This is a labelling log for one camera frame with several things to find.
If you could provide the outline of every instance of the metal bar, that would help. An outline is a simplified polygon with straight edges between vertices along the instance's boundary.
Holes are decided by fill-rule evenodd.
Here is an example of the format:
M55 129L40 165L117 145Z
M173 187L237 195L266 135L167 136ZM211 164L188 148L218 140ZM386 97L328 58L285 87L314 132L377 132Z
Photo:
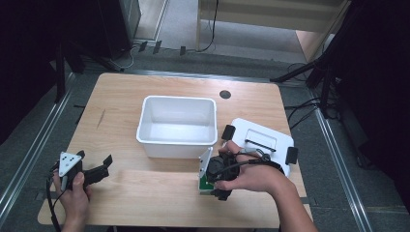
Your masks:
M358 228L363 232L373 231L370 221L368 219L366 209L362 203L362 199L350 177L349 171L347 170L346 164L344 162L343 156L340 149L338 148L337 142L335 140L332 129L329 125L328 120L326 120L320 109L315 111L317 121L319 122L320 129L325 136L326 143L328 144L329 151L331 153L332 159L335 163L338 177L340 178L341 185L343 186L344 193L346 194L347 201L349 202L350 209L352 210L353 217L356 220Z
M72 92L72 85L75 80L75 76L71 73L67 80L67 86L69 86L68 91L64 95L63 99L59 103L55 103L51 108L45 122L37 134L35 140L30 146L27 154L25 155L20 167L13 176L11 182L4 191L0 199L0 229L6 221L12 206L14 205L18 195L20 194L25 182L28 179L38 157L40 156L43 147L48 140L52 130L55 127L56 122L60 118L60 115L67 104L67 101Z

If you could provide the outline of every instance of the white plastic bin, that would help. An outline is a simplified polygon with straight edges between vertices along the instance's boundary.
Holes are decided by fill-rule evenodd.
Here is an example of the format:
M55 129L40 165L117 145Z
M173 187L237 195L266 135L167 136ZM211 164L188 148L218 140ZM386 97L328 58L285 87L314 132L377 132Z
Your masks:
M136 139L149 157L198 159L218 140L217 105L212 99L149 96Z

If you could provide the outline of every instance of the floor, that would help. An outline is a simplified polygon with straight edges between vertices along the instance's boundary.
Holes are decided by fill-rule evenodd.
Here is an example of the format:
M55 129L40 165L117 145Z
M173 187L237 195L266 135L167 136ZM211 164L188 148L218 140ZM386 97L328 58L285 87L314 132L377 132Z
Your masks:
M162 9L163 5L158 0L139 2L141 9ZM148 41L151 44L161 41L163 48L180 49L185 46L187 49L196 49L197 1L168 0L165 5L159 33ZM210 15L214 14L214 7L209 6ZM147 27L155 26L144 24L142 30L147 30ZM201 29L200 49L207 47L212 40L213 21L201 20ZM217 21L214 33L214 41L204 53L286 63L306 62L294 30Z

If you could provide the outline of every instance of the gray floor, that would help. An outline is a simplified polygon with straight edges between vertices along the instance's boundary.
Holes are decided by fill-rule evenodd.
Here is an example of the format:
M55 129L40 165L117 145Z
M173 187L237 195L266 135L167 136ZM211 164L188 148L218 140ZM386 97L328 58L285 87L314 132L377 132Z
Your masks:
M169 10L172 9L174 1L170 0ZM167 40L163 34L166 28L164 31L162 29L159 37L162 39L162 45L166 45L165 42L171 40ZM294 40L289 39L289 44L294 45L290 45L290 48L284 54L291 54L299 49L296 47L297 43ZM286 45L276 48L276 50L277 54L280 54L286 50ZM270 77L278 77L287 73L292 63L301 62L296 58L292 58L292 55L285 58L287 61L272 58L245 58L241 54L231 53L217 55L215 52L214 54L188 53L185 56L180 56L179 50L164 48L159 53L153 54L152 47L147 47L143 52L137 52L135 49L133 57L133 65L126 69L127 73L152 71L145 73L190 73L191 76L200 73L200 75L207 74L207 77L212 78L257 82L268 82ZM16 196L1 231L53 231L51 226L40 225L37 222L37 213L44 199L45 175L48 168L58 158L58 154L67 149L73 136L76 128L75 122L81 114L81 108L73 106L75 104L86 105L98 76L105 72L101 66L89 61L89 59L85 59L85 61L87 64L86 70L84 74L74 75L73 88L70 91L67 104L50 135L45 139L43 147L39 148L39 156L37 160L34 160L32 169L28 170L30 175L27 180L23 180L25 184L19 195ZM122 66L127 66L132 62L132 59L129 54L125 54L122 59L116 60L116 62ZM292 79L279 85L279 88L284 105L298 105L312 98L311 91L305 87L302 81ZM48 113L52 110L52 107L56 106L53 104L55 92L55 88L51 89L30 114L24 118L10 138L0 146L0 158L2 159L0 168L4 170L2 178L0 178L2 193L13 180L19 165L24 162L24 158L32 157L34 153L31 149L33 141L35 141ZM289 125L296 123L310 110L311 108L298 110ZM392 181L377 169L363 170L358 167L355 150L351 146L342 124L336 120L330 120L329 124L348 173L366 209L372 230L409 231L410 217L405 211ZM337 172L328 143L315 114L292 130L292 136L295 145L300 149L299 164L314 222L319 230L361 231L352 213L340 175ZM87 226L86 228L86 231L105 230L106 226ZM275 230L258 229L257 231Z

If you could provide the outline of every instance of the hand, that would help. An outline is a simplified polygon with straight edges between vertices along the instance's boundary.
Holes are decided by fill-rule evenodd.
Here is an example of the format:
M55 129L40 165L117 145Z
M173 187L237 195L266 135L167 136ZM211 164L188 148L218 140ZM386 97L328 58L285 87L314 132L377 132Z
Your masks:
M236 143L229 140L226 145L219 149L227 154L237 154L241 151ZM238 155L237 162L255 159L253 157ZM271 195L275 193L278 182L289 182L277 169L267 165L242 165L239 176L233 181L218 181L215 184L217 189L247 189L252 191L266 191Z
M220 152L237 154L241 151L233 141L227 141ZM255 159L238 155L237 162ZM247 189L266 191L274 198L278 207L278 215L282 231L317 231L308 212L302 204L295 185L281 172L267 165L245 164L240 168L239 176L233 181L218 181L217 189Z
M61 181L58 172L54 172L53 183L58 195L61 191ZM92 191L83 188L84 173L78 172L73 179L73 190L67 189L60 197L60 202L66 212L66 222L63 231L82 231L89 216L89 199Z

